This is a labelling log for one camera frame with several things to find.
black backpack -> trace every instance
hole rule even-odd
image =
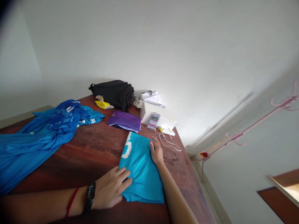
[[[121,80],[91,84],[88,89],[94,96],[103,96],[105,102],[123,112],[127,112],[129,106],[135,101],[134,88]]]

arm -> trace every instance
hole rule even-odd
[[[122,200],[121,193],[131,185],[130,171],[114,167],[96,181],[92,209],[111,208]],[[11,223],[49,223],[66,217],[74,189],[4,196],[0,203]],[[87,186],[78,189],[69,216],[82,214]]]
[[[153,161],[159,171],[173,223],[198,223],[163,161],[163,152],[157,138],[150,142]]]

turquoise t-shirt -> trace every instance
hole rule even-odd
[[[122,193],[129,201],[144,203],[164,203],[162,183],[158,170],[152,160],[150,140],[129,132],[119,168],[126,167],[131,174],[132,184]]]

pink coat rack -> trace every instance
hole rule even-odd
[[[270,113],[268,113],[267,115],[263,116],[261,119],[259,119],[257,122],[255,122],[254,124],[252,124],[251,126],[249,126],[248,128],[246,128],[244,131],[242,132],[239,132],[235,135],[233,135],[232,137],[229,137],[228,136],[228,133],[226,134],[226,137],[230,138],[230,140],[223,144],[222,146],[218,147],[217,149],[215,149],[211,154],[207,154],[205,153],[205,156],[204,158],[201,158],[201,159],[194,159],[192,160],[193,162],[198,162],[198,161],[202,161],[202,182],[203,182],[203,164],[205,161],[207,161],[208,159],[211,158],[211,156],[216,153],[217,151],[219,151],[220,149],[223,149],[225,146],[227,146],[228,144],[230,144],[231,142],[235,142],[237,145],[239,146],[244,146],[245,144],[239,144],[237,143],[237,140],[241,137],[244,136],[244,134],[249,131],[251,128],[255,127],[256,125],[258,125],[259,123],[261,123],[263,120],[267,119],[268,117],[270,117],[272,114],[274,114],[275,112],[279,111],[279,110],[287,110],[287,111],[297,111],[299,109],[296,109],[296,110],[291,110],[290,108],[290,104],[295,102],[296,100],[299,99],[299,95],[295,96],[295,91],[296,91],[296,86],[297,86],[297,80],[294,81],[294,84],[293,84],[293,91],[292,91],[292,95],[290,97],[288,97],[285,101],[283,101],[282,103],[280,104],[274,104],[273,103],[273,99],[271,99],[271,105],[273,106],[276,106],[276,108],[274,110],[272,110]]]

yellow package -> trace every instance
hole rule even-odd
[[[113,106],[110,105],[110,103],[107,102],[102,102],[100,100],[95,101],[95,103],[97,104],[97,106],[101,109],[107,110],[107,109],[112,109]]]

